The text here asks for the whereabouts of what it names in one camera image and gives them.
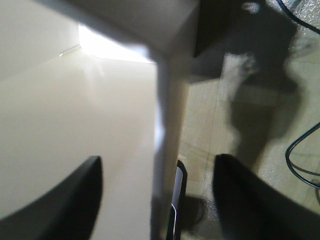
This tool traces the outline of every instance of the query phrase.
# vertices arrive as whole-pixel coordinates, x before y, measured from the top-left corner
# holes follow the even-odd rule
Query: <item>bright light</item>
[[[98,58],[153,63],[147,58],[148,49],[144,46],[133,46],[133,50],[130,50],[87,26],[79,24],[78,27],[81,48]]]

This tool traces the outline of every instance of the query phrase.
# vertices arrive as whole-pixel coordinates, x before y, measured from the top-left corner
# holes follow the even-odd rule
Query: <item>black object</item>
[[[213,194],[225,239],[320,239],[319,215],[272,189],[231,155],[215,159]]]
[[[311,129],[309,129],[307,132],[305,132],[302,136],[300,136],[297,140],[295,140],[285,151],[285,160],[286,160],[286,164],[288,165],[290,171],[301,181],[303,181],[304,183],[316,188],[316,189],[320,189],[320,185],[317,183],[314,183],[312,181],[309,181],[307,179],[305,179],[303,176],[301,176],[295,169],[298,169],[302,172],[305,172],[307,174],[311,174],[314,176],[320,176],[319,173],[316,172],[312,172],[312,171],[307,171],[304,170],[300,167],[298,167],[297,165],[295,165],[293,162],[291,162],[290,160],[290,154],[292,152],[292,150],[299,144],[301,143],[304,139],[306,139],[309,135],[311,135],[313,132],[315,132],[317,129],[320,128],[320,122],[317,123],[316,125],[314,125]]]
[[[180,240],[182,230],[181,207],[186,196],[187,178],[185,165],[178,160],[166,240]]]
[[[47,194],[0,221],[1,240],[88,240],[102,197],[99,156],[92,156]]]
[[[277,3],[279,4],[280,8],[282,9],[282,11],[285,12],[285,14],[287,14],[287,16],[289,18],[291,18],[293,21],[295,21],[297,24],[300,24],[302,26],[304,26],[307,29],[310,29],[311,31],[315,32],[316,34],[320,35],[320,29],[316,28],[315,26],[312,26],[311,24],[301,20],[300,18],[298,18],[297,16],[295,16],[290,10],[289,8],[284,4],[284,2],[282,0],[276,0]]]

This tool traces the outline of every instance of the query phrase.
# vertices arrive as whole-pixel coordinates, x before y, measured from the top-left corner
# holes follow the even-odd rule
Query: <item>tiled floor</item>
[[[320,213],[315,190],[293,176],[284,157],[289,144],[320,121],[320,36],[293,24],[275,0],[243,3],[230,9],[221,76],[195,76],[189,88],[179,151],[188,171],[183,240],[223,239],[211,185],[214,156],[221,153]],[[320,27],[319,9],[301,5],[296,14]],[[294,150],[298,166],[320,172],[319,137],[315,132]]]

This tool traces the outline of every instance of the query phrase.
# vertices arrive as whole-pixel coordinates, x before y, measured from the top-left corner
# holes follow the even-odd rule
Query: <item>wire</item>
[[[320,189],[320,185],[317,185],[307,179],[305,179],[303,176],[301,176],[297,171],[294,169],[294,164],[290,160],[290,154],[292,150],[301,143],[305,138],[307,138],[310,134],[312,134],[314,131],[316,131],[318,128],[320,128],[320,122],[318,122],[316,125],[314,125],[311,129],[309,129],[307,132],[305,132],[302,136],[300,136],[297,140],[295,140],[285,151],[285,160],[286,164],[288,165],[290,171],[301,181],[305,182],[306,184],[316,188]]]
[[[293,21],[295,21],[296,23],[306,27],[307,29],[310,29],[311,31],[315,32],[316,34],[320,35],[320,29],[316,28],[315,26],[312,26],[311,24],[301,20],[300,18],[298,18],[297,16],[295,16],[290,10],[289,8],[284,4],[284,2],[282,0],[276,0],[277,3],[279,4],[280,8],[287,14],[287,16],[289,18],[291,18]],[[320,122],[317,123],[316,125],[314,125],[312,128],[310,128],[307,132],[305,132],[302,136],[300,136],[297,140],[295,140],[285,151],[285,160],[286,160],[286,164],[288,165],[290,171],[301,181],[303,181],[304,183],[316,188],[317,190],[320,190],[320,185],[316,184],[315,181],[309,181],[307,179],[305,179],[303,176],[301,176],[299,173],[297,173],[297,170],[300,170],[302,172],[305,172],[307,174],[311,174],[314,176],[320,176],[319,173],[315,173],[312,171],[308,171],[308,170],[304,170],[301,167],[298,167],[297,165],[295,165],[291,160],[290,160],[290,154],[292,152],[292,150],[299,144],[301,143],[305,138],[307,138],[310,134],[312,134],[313,132],[315,132],[317,129],[320,128]]]
[[[297,16],[295,16],[289,8],[284,4],[282,0],[276,0],[277,3],[279,4],[280,8],[288,15],[289,18],[291,18],[293,21],[295,21],[297,24],[300,24],[307,29],[310,29],[311,31],[315,32],[316,34],[320,35],[320,29],[316,28],[315,26],[312,26],[311,24],[301,20]]]

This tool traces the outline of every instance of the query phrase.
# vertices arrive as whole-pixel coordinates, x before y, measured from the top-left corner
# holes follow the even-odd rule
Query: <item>white panel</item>
[[[79,49],[0,81],[0,218],[100,155],[92,239],[149,239],[156,76],[152,63]]]
[[[78,24],[30,0],[0,1],[0,80],[79,44]]]

